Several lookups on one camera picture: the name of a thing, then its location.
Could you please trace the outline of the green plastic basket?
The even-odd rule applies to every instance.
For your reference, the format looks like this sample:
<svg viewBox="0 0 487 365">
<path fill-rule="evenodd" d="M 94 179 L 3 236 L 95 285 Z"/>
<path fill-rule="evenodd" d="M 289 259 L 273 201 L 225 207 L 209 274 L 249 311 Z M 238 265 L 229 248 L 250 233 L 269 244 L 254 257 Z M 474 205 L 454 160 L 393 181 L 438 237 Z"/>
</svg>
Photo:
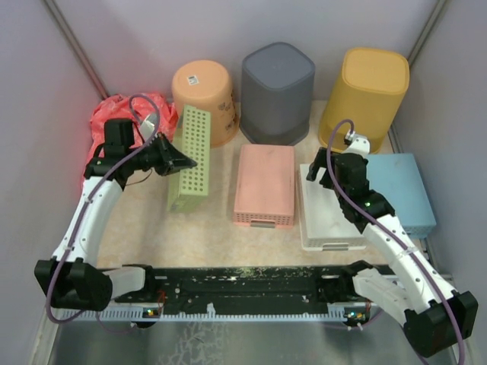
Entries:
<svg viewBox="0 0 487 365">
<path fill-rule="evenodd" d="M 167 210 L 193 211 L 208 197 L 211 113 L 185 105 L 177 124 L 173 145 L 196 162 L 196 166 L 169 176 Z"/>
</svg>

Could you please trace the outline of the pink plastic basket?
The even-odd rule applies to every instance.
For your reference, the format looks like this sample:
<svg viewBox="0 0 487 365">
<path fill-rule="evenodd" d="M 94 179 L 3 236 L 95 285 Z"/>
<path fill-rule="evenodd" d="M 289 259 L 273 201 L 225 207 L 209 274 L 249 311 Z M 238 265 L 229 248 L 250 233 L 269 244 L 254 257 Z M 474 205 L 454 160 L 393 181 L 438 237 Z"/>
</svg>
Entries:
<svg viewBox="0 0 487 365">
<path fill-rule="evenodd" d="M 269 224 L 288 229 L 294 225 L 294 147 L 244 144 L 240 148 L 233 222 L 250 227 Z"/>
</svg>

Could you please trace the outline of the white plastic basket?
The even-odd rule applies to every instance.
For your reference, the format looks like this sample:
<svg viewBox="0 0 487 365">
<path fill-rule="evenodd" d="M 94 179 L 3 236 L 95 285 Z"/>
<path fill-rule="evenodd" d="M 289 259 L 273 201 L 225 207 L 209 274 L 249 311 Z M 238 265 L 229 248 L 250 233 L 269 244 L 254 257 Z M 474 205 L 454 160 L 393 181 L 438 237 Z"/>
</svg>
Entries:
<svg viewBox="0 0 487 365">
<path fill-rule="evenodd" d="M 345 219 L 335 192 L 320 185 L 325 169 L 307 180 L 309 164 L 298 167 L 296 195 L 301 246 L 306 251 L 358 251 L 367 247 L 354 224 Z"/>
</svg>

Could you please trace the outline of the blue plastic basket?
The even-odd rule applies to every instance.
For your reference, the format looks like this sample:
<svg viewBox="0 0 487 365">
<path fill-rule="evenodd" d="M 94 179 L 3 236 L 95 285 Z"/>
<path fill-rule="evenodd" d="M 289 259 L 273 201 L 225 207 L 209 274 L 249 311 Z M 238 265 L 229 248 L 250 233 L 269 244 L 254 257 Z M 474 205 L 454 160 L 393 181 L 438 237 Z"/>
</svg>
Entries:
<svg viewBox="0 0 487 365">
<path fill-rule="evenodd" d="M 367 178 L 393 206 L 406 233 L 425 239 L 436 220 L 413 154 L 370 154 Z"/>
</svg>

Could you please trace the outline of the peach capybara print bucket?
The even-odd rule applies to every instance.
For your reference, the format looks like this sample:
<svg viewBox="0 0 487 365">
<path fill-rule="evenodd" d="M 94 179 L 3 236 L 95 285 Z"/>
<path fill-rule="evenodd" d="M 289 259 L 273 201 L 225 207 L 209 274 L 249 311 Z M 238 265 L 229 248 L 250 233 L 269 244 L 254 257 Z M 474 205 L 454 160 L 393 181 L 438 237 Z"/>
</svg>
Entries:
<svg viewBox="0 0 487 365">
<path fill-rule="evenodd" d="M 208 59 L 181 66 L 171 82 L 173 102 L 179 115 L 186 105 L 211 114 L 213 148 L 228 143 L 237 133 L 239 117 L 228 70 Z"/>
</svg>

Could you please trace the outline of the grey slatted waste bin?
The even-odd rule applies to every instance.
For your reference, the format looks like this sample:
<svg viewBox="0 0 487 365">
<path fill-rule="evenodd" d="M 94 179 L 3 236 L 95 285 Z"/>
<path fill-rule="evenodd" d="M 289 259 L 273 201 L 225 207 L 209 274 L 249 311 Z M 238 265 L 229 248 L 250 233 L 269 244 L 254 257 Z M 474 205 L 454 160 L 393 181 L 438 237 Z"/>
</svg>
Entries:
<svg viewBox="0 0 487 365">
<path fill-rule="evenodd" d="M 296 145 L 310 129 L 315 64 L 295 46 L 276 42 L 241 65 L 240 130 L 254 144 Z"/>
</svg>

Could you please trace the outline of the yellow slatted waste bin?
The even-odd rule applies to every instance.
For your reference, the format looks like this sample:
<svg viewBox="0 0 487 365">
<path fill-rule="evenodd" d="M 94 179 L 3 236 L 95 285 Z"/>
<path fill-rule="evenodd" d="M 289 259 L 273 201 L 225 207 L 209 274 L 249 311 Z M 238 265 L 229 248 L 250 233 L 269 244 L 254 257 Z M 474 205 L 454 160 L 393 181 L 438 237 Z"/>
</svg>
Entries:
<svg viewBox="0 0 487 365">
<path fill-rule="evenodd" d="M 335 152 L 344 151 L 345 126 L 332 143 L 329 137 L 339 122 L 350 119 L 355 131 L 368 138 L 371 153 L 378 153 L 408 87 L 409 63 L 401 54 L 368 47 L 349 49 L 320 120 L 319 142 Z"/>
</svg>

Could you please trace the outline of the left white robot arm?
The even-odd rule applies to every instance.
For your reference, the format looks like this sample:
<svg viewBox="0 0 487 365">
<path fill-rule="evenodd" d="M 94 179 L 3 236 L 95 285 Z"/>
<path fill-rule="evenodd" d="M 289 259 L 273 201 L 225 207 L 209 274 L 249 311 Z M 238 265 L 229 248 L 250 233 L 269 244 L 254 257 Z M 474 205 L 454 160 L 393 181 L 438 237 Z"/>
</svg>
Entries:
<svg viewBox="0 0 487 365">
<path fill-rule="evenodd" d="M 130 176 L 148 170 L 169 176 L 197 165 L 158 131 L 155 114 L 139 130 L 145 142 L 136 148 L 131 119 L 106 121 L 104 142 L 86 166 L 81 197 L 62 242 L 51 259 L 39 260 L 34 269 L 47 308 L 102 311 L 126 294 L 144 302 L 157 296 L 158 283 L 147 265 L 107 271 L 95 266 L 107 222 Z"/>
</svg>

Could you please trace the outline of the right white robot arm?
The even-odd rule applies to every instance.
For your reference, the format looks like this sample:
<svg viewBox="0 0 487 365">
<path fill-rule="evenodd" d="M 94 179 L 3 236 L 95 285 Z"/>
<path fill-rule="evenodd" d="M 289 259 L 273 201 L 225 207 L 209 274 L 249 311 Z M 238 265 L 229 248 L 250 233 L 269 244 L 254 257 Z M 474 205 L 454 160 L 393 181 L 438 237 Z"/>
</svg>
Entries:
<svg viewBox="0 0 487 365">
<path fill-rule="evenodd" d="M 402 327 L 419 356 L 429 358 L 456 345 L 463 364 L 479 303 L 471 292 L 459 292 L 446 281 L 418 251 L 392 205 L 369 186 L 367 165 L 359 154 L 320 148 L 307 174 L 313 182 L 325 170 L 319 184 L 334 192 L 345 219 L 379 249 L 399 279 L 394 284 L 374 266 L 358 261 L 345 267 L 341 295 L 376 303 Z"/>
</svg>

